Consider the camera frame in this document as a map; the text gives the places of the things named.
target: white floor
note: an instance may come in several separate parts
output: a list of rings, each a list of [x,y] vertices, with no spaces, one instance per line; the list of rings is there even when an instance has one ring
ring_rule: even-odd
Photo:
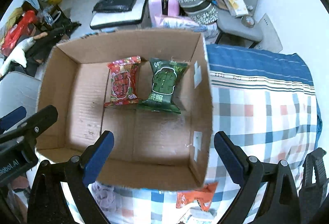
[[[99,0],[63,0],[59,6],[65,15],[71,18],[72,21],[80,22],[82,25],[78,27],[71,35],[71,39],[79,38],[89,33],[94,33],[97,30],[90,28],[89,24],[92,20],[92,10]],[[141,24],[142,28],[150,27],[151,22],[148,19],[147,10]],[[136,29],[136,25],[121,27],[121,29]]]

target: red bag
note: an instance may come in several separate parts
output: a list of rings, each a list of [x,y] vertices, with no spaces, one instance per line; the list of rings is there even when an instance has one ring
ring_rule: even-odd
[[[17,41],[22,35],[30,35],[32,30],[29,30],[28,24],[36,23],[37,17],[34,11],[30,10],[25,13],[22,20],[12,27],[5,36],[5,41],[2,44],[1,52],[5,56],[9,56],[12,50],[15,48]]]

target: white stuffed toy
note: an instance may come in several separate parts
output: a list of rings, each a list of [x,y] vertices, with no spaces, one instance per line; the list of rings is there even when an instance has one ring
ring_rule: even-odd
[[[18,43],[16,47],[13,49],[13,51],[9,54],[8,58],[4,61],[3,65],[1,66],[0,78],[3,77],[5,73],[8,71],[10,62],[19,63],[24,68],[26,68],[27,60],[25,58],[25,52],[34,45],[36,39],[45,37],[47,35],[48,33],[43,32],[37,36],[31,36],[29,38],[26,38],[25,40],[22,40],[20,43]]]

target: plaid bed sheet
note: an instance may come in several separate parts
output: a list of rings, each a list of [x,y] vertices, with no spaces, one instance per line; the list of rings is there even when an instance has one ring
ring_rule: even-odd
[[[272,54],[216,44],[207,45],[207,52],[213,135],[223,130],[246,155],[255,155],[262,162],[287,160],[299,190],[303,161],[314,149],[316,134],[319,136],[320,132],[315,90],[306,64],[296,54]],[[213,138],[209,153],[205,183],[218,182],[210,209],[217,223],[239,186],[232,182],[223,166]],[[266,184],[259,189],[245,223],[254,219],[265,188]],[[111,209],[99,203],[112,224],[175,224],[187,211],[187,208],[175,208],[175,192],[114,187],[114,197],[108,197],[108,193],[98,193],[98,200],[103,200],[103,205],[107,200],[114,203]]]

